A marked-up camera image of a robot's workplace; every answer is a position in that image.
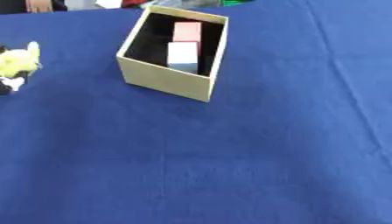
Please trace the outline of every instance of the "toy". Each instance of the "toy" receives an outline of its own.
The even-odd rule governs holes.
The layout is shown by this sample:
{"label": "toy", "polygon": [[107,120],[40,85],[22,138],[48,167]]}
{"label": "toy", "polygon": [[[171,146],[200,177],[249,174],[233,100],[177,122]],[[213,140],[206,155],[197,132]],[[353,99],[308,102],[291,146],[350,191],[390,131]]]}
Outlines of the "toy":
{"label": "toy", "polygon": [[18,91],[28,77],[42,67],[39,64],[39,55],[37,42],[31,42],[27,50],[0,47],[0,95]]}
{"label": "toy", "polygon": [[190,74],[198,72],[198,43],[171,42],[168,45],[167,66]]}
{"label": "toy", "polygon": [[168,45],[167,66],[190,74],[198,73],[201,22],[176,22]]}
{"label": "toy", "polygon": [[201,22],[177,22],[174,24],[173,42],[197,42],[201,48]]}

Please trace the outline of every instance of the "black box lining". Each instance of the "black box lining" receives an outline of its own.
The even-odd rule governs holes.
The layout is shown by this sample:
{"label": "black box lining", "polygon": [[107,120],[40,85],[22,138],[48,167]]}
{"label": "black box lining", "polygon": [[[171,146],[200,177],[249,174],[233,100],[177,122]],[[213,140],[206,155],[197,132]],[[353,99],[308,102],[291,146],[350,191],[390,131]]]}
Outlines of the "black box lining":
{"label": "black box lining", "polygon": [[224,24],[151,13],[125,53],[126,58],[167,67],[167,46],[172,42],[174,23],[201,22],[199,75],[209,76]]}

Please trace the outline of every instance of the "white object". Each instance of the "white object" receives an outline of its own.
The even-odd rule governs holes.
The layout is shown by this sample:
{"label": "white object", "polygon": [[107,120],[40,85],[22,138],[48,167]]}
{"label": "white object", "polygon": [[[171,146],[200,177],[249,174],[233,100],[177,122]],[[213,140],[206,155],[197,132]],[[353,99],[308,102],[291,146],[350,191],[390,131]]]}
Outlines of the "white object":
{"label": "white object", "polygon": [[190,74],[198,73],[198,43],[171,42],[168,45],[167,66]]}
{"label": "white object", "polygon": [[19,90],[19,88],[25,84],[25,79],[22,77],[15,78],[15,79],[8,79],[5,77],[0,77],[0,81],[4,85],[11,87],[14,92],[17,92]]}
{"label": "white object", "polygon": [[105,9],[119,9],[123,0],[97,0],[95,3]]}

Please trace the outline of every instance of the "gray floor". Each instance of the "gray floor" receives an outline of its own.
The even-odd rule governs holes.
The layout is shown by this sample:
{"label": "gray floor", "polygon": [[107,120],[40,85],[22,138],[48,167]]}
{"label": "gray floor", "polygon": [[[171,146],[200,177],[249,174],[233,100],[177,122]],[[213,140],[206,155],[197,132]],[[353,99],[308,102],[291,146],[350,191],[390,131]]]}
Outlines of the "gray floor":
{"label": "gray floor", "polygon": [[66,5],[70,10],[88,10],[96,8],[95,0],[66,0]]}
{"label": "gray floor", "polygon": [[[99,9],[95,6],[96,0],[66,0],[66,5],[70,10],[90,10]],[[208,7],[219,6],[220,0],[157,0],[156,5],[175,8],[194,8],[194,7]]]}

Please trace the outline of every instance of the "table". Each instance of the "table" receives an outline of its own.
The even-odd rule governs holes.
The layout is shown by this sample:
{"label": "table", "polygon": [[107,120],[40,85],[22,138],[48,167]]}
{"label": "table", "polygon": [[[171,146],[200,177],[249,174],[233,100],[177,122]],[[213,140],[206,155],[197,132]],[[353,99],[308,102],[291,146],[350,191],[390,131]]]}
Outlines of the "table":
{"label": "table", "polygon": [[1,16],[37,40],[0,98],[0,223],[391,223],[387,0],[258,0],[230,16],[210,103],[125,84],[139,10]]}

